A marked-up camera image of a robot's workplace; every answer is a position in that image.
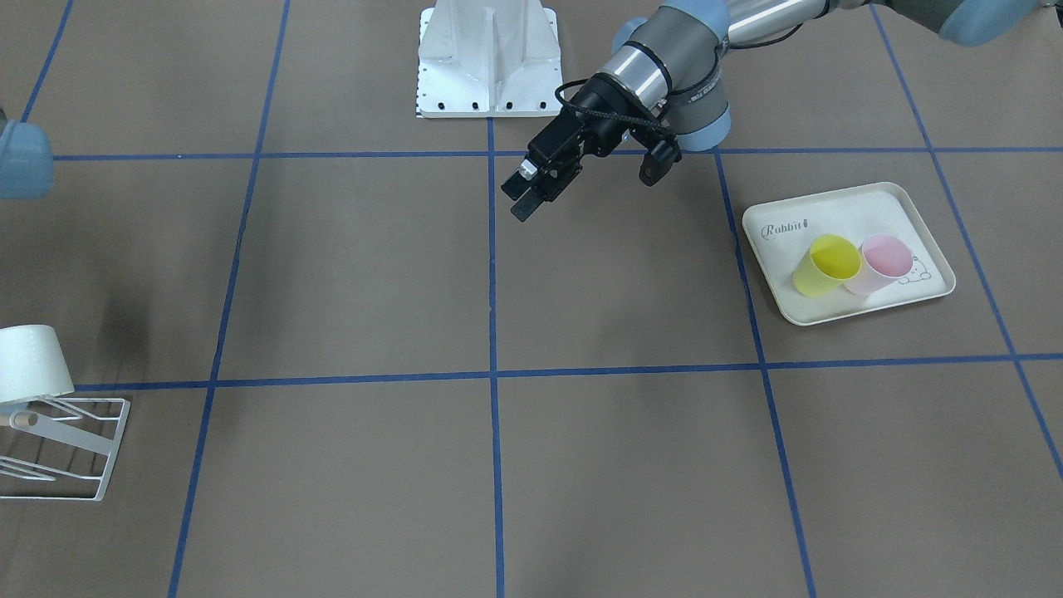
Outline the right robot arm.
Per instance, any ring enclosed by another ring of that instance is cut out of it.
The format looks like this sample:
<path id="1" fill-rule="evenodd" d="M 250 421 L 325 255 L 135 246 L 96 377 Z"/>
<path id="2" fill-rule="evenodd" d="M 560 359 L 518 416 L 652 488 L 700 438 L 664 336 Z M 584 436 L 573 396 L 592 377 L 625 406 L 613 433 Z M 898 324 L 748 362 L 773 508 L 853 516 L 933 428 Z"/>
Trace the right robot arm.
<path id="1" fill-rule="evenodd" d="M 1 113 L 1 199 L 47 197 L 54 180 L 50 140 L 41 126 L 9 119 Z"/>

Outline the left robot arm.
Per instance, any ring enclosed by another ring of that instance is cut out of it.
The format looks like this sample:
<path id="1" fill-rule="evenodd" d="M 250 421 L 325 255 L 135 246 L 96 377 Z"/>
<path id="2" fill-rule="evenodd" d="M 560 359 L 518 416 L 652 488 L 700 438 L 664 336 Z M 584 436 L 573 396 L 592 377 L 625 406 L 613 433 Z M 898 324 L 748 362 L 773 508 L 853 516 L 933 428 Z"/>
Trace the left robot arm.
<path id="1" fill-rule="evenodd" d="M 732 129 L 723 61 L 784 42 L 808 22 L 858 1 L 665 1 L 615 32 L 611 57 L 593 75 L 556 88 L 561 112 L 529 141 L 502 192 L 527 220 L 556 200 L 586 156 L 607 158 L 632 139 L 645 152 L 639 178 L 662 180 L 684 155 L 721 144 Z"/>

